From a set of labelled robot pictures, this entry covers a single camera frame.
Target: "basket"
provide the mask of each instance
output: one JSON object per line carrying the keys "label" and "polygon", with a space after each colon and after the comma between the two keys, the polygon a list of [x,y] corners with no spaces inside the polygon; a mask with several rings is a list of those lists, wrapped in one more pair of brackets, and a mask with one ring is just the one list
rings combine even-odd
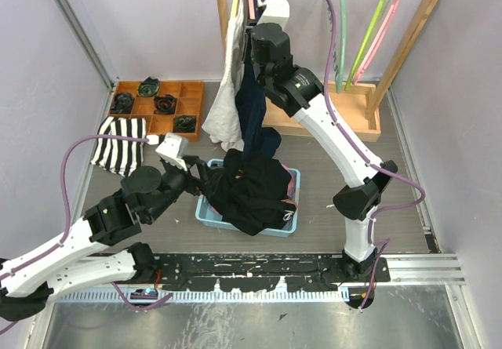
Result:
{"label": "basket", "polygon": [[[211,159],[208,162],[209,166],[223,165],[222,159]],[[300,197],[300,171],[297,169],[288,169],[293,180],[295,180],[296,189],[293,192],[293,196],[290,196],[292,200],[298,205]],[[207,227],[218,227],[219,229],[228,229],[238,231],[234,225],[222,221],[222,216],[211,210],[211,205],[209,204],[205,196],[201,196],[197,202],[197,209],[195,210],[195,217],[197,220],[201,221],[204,226]],[[289,237],[296,230],[296,222],[298,221],[298,210],[295,212],[291,220],[289,220],[283,229],[264,229],[259,234],[263,235],[273,235],[275,237]]]}

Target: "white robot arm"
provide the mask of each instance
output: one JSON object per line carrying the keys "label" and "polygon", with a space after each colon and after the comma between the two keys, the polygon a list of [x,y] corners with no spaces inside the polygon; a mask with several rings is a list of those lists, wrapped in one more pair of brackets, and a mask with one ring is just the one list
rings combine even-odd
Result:
{"label": "white robot arm", "polygon": [[[321,82],[308,69],[293,65],[289,37],[278,25],[286,24],[288,17],[286,0],[267,0],[262,21],[251,32],[256,80],[275,105],[314,136],[342,172],[347,186],[334,196],[333,203],[345,217],[344,270],[352,279],[360,279],[369,273],[377,256],[369,221],[391,178],[369,167],[337,126],[370,163],[393,173],[397,166],[373,154],[333,104],[338,119],[332,120]],[[168,134],[156,150],[166,172],[161,174],[150,166],[135,170],[122,180],[121,190],[72,225],[64,244],[57,236],[19,258],[0,261],[0,317],[11,322],[28,318],[48,301],[93,285],[151,279],[157,264],[149,246],[142,243],[113,256],[76,262],[140,233],[140,224],[152,224],[184,191],[193,195],[209,192],[206,182],[210,170],[198,157],[184,156],[186,145],[182,137]],[[200,179],[191,175],[195,165]],[[41,257],[55,245],[59,248],[20,269],[21,264]]]}

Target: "wooden floor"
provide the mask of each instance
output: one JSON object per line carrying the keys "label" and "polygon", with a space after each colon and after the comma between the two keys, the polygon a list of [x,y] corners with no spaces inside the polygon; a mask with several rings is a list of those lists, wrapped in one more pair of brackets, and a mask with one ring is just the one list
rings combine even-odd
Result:
{"label": "wooden floor", "polygon": [[[205,112],[208,112],[218,84],[206,83]],[[398,144],[394,122],[387,101],[380,105],[382,135],[369,148],[383,160],[393,159],[400,173],[405,165]],[[145,146],[145,165],[162,169],[155,147]],[[206,161],[223,158],[224,152],[202,132],[198,143],[190,143],[187,154]],[[156,253],[339,253],[344,247],[344,218],[328,205],[344,186],[343,178],[314,138],[283,136],[276,156],[283,164],[301,172],[299,220],[296,232],[288,238],[266,235],[249,237],[238,231],[204,227],[195,219],[197,198],[180,197],[153,225],[143,226],[143,233],[117,246],[123,249],[134,242],[146,242]],[[120,188],[120,177],[94,166],[84,209]],[[383,196],[383,205],[411,202],[411,188],[397,180]],[[376,223],[377,241],[391,238],[388,253],[427,253],[424,232],[415,209],[383,213]]]}

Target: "white towel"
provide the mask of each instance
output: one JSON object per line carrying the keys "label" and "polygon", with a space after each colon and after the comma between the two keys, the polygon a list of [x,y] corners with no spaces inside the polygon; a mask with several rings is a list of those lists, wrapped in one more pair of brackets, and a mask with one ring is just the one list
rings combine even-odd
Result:
{"label": "white towel", "polygon": [[245,3],[246,0],[239,0],[237,16],[228,21],[224,76],[213,105],[202,124],[202,129],[209,134],[211,141],[221,142],[221,147],[225,151],[231,148],[240,151],[244,149],[241,125],[235,107],[235,95],[241,87],[244,75],[242,54],[247,20]]}

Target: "black and white striped fabric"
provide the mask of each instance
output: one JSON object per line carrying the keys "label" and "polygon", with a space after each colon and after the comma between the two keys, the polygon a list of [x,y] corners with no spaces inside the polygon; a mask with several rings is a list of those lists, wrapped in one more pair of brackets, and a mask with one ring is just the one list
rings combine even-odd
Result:
{"label": "black and white striped fabric", "polygon": [[[108,117],[101,123],[98,134],[144,139],[147,122],[143,118]],[[91,164],[122,176],[129,176],[143,162],[143,145],[124,140],[98,139]]]}

